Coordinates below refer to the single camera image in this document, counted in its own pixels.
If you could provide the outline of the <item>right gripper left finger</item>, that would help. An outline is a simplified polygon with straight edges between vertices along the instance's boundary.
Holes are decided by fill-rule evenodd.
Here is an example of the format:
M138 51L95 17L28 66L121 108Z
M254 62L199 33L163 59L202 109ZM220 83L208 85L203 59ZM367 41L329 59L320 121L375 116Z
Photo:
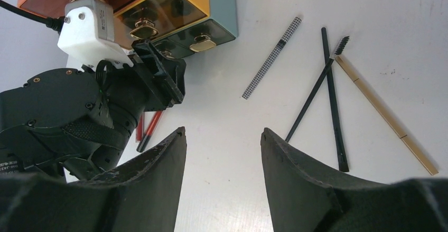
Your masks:
M186 161L185 128L91 180L1 176L1 231L173 231Z

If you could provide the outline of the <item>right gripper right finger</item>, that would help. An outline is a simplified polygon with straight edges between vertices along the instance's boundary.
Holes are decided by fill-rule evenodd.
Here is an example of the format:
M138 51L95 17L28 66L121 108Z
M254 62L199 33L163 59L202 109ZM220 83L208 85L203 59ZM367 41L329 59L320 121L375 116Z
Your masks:
M447 179L364 180L312 158L269 128L260 145L275 231L447 231Z

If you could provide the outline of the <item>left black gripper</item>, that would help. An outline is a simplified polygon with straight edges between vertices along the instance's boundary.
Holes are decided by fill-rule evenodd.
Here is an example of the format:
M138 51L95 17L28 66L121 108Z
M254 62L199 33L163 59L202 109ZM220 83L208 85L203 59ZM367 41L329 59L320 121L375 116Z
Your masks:
M164 56L148 39L132 48L141 62L131 77L54 69L23 87L1 93L1 173L65 171L89 180L114 168L143 110L181 104L185 97L183 59Z

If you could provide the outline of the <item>red lipstick black cap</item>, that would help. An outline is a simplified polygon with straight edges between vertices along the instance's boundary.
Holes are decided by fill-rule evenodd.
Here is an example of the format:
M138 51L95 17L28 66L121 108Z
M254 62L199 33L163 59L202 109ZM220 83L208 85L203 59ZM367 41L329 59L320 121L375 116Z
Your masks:
M157 124L159 123L161 117L163 115L163 111L157 111L154 113L149 125L147 128L143 131L143 138L138 143L138 146L136 148L136 151L139 153L143 153L145 149L147 148L151 137L153 136L153 133L157 127Z

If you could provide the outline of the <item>orange three-drawer organizer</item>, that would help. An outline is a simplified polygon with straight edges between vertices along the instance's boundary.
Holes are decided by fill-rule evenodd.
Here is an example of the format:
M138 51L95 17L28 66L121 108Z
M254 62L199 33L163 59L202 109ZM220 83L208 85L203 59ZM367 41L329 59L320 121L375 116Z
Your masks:
M19 8L59 17L76 0L17 0ZM169 58L185 58L233 41L238 36L236 0L100 0L109 4L117 42L150 39Z

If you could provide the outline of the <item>wooden handle brush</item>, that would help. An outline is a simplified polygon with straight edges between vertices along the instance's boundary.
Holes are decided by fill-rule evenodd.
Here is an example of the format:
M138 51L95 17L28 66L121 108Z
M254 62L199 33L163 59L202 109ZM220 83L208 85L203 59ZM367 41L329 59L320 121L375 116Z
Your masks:
M336 57L336 62L347 74L355 86L361 91L373 108L385 120L398 138L404 143L409 151L417 158L419 163L430 175L439 173L435 162L430 158L422 145L415 139L410 130L399 120L396 114L386 105L373 87L355 69L353 64L343 55Z

